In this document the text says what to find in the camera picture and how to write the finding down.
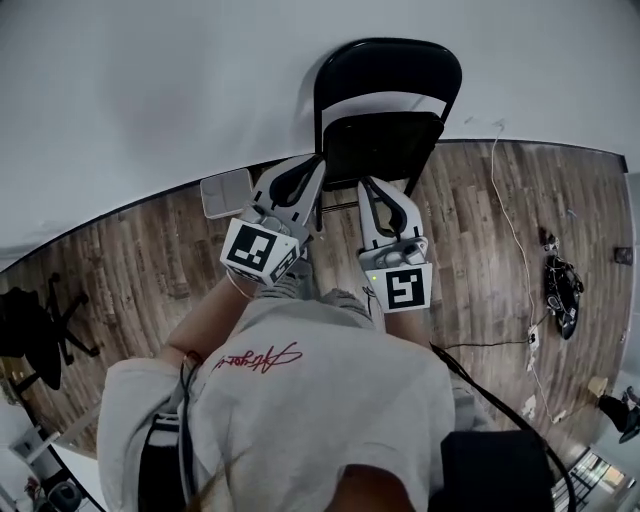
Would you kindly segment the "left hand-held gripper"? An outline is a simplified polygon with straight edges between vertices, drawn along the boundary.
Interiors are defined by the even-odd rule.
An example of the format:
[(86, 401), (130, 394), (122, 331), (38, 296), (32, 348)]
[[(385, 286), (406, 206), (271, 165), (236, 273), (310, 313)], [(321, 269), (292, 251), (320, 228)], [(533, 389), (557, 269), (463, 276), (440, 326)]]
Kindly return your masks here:
[(321, 156), (301, 155), (266, 170), (239, 217), (231, 220), (221, 263), (231, 272), (272, 286), (311, 241), (309, 216), (326, 172)]

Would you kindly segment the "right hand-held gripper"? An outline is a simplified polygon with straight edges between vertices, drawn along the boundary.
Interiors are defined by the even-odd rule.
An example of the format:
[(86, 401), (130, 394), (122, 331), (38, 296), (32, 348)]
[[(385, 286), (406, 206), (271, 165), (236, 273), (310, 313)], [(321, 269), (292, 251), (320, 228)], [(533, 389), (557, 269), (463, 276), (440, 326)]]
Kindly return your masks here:
[[(428, 309), (432, 264), (427, 261), (428, 240), (420, 237), (419, 208), (402, 191), (378, 178), (361, 180), (357, 192), (364, 250), (358, 259), (382, 311)], [(380, 239), (397, 242), (379, 248)]]

